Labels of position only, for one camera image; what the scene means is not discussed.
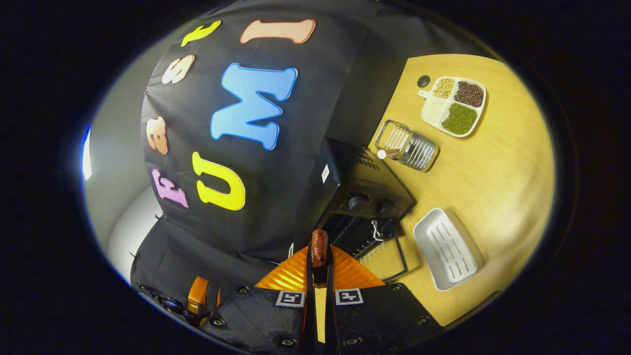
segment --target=white dish rack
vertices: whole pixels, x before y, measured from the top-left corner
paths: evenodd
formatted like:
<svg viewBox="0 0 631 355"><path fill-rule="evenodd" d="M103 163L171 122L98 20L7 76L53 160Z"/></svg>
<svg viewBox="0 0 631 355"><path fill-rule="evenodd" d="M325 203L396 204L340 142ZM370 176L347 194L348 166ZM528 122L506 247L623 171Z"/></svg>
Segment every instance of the white dish rack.
<svg viewBox="0 0 631 355"><path fill-rule="evenodd" d="M429 211L413 234L439 291L462 284L483 265L480 251L462 223L441 208Z"/></svg>

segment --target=blue letter m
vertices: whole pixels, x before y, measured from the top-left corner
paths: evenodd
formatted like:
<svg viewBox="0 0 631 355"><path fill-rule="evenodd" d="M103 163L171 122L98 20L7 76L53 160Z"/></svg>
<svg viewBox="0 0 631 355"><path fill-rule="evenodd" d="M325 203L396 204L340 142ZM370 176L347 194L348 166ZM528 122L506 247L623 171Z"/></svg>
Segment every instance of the blue letter m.
<svg viewBox="0 0 631 355"><path fill-rule="evenodd" d="M278 139L278 125L252 124L283 113L278 106L265 99L259 92L270 93L278 101L285 101L293 89L298 71L287 68L283 71L242 68L237 63L228 66L221 85L241 101L224 107L210 119L210 136L218 140L231 135L259 141L266 150L272 150Z"/></svg>

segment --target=metal toast rack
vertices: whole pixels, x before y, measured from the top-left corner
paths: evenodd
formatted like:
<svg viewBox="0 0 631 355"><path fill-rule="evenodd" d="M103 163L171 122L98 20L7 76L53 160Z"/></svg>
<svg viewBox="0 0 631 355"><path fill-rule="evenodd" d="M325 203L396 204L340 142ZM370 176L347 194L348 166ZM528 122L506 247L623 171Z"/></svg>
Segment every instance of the metal toast rack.
<svg viewBox="0 0 631 355"><path fill-rule="evenodd" d="M380 159L398 160L420 171L428 171L439 152L438 146L427 137L390 119L381 126L375 146Z"/></svg>

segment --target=white drying tray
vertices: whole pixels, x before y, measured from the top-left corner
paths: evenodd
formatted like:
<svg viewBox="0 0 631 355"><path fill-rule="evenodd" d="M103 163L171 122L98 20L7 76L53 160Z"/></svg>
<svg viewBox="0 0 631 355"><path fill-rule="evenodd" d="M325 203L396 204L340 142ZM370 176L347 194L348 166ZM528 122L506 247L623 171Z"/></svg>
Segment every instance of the white drying tray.
<svg viewBox="0 0 631 355"><path fill-rule="evenodd" d="M444 78L454 79L454 87L451 88L451 93L446 99L435 96L433 94L436 91L438 82L440 82ZM478 85L480 88L482 88L482 92L484 93L484 96L482 96L482 105L480 105L479 107L473 107L471 105L458 102L454 99L454 96L456 96L456 92L458 91L459 81L465 81L469 84L475 84L475 85ZM441 76L440 78L434 81L434 84L432 85L432 89L430 91L419 90L418 95L426 99L425 104L423 105L423 110L421 111L421 117L423 118L423 121L431 124L432 126L438 128L439 130L445 133L448 133L458 138L466 137L470 135L471 132L473 132L473 130L475 129L475 126L478 124L478 121L480 120L480 116L482 115L484 104L487 102L487 89L484 87L484 85L482 85L481 83L478 83L475 80L466 79L466 78L458 78L456 76ZM467 133L457 135L455 133L452 133L446 130L442 126L442 122L445 121L447 117L449 117L449 106L451 106L451 104L453 103L463 105L469 109L474 110L478 114L475 121L473 121L473 125L471 126L471 129L469 129Z"/></svg>
<svg viewBox="0 0 631 355"><path fill-rule="evenodd" d="M441 208L429 211L413 234L439 291L462 284L483 265L480 251L462 223Z"/></svg>

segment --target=black round knob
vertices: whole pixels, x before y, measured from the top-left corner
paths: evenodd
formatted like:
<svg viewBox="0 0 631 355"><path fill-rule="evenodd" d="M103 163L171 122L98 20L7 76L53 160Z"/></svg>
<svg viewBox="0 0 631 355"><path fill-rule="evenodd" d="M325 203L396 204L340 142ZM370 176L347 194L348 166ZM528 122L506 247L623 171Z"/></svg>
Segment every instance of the black round knob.
<svg viewBox="0 0 631 355"><path fill-rule="evenodd" d="M381 201L377 206L377 215L381 218L393 218L396 213L396 206L391 200Z"/></svg>
<svg viewBox="0 0 631 355"><path fill-rule="evenodd" d="M366 195L356 195L348 200L348 210L351 212L364 212L370 206Z"/></svg>

